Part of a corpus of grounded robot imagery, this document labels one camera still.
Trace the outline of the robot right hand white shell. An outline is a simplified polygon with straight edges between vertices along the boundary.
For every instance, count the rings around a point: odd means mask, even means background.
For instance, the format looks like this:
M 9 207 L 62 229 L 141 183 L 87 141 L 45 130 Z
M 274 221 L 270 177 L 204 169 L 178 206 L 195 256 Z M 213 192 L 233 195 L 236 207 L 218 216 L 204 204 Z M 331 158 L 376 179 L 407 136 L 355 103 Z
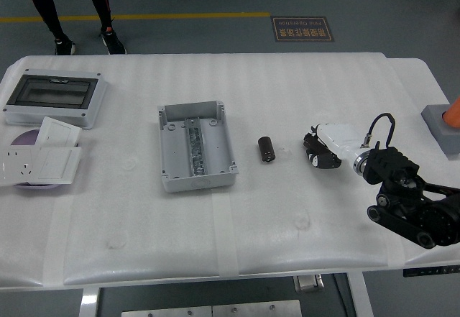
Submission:
M 344 161 L 356 173 L 367 153 L 361 144 L 361 137 L 350 124 L 319 124 L 311 127 L 303 139 L 306 155 L 314 167 L 335 169 Z

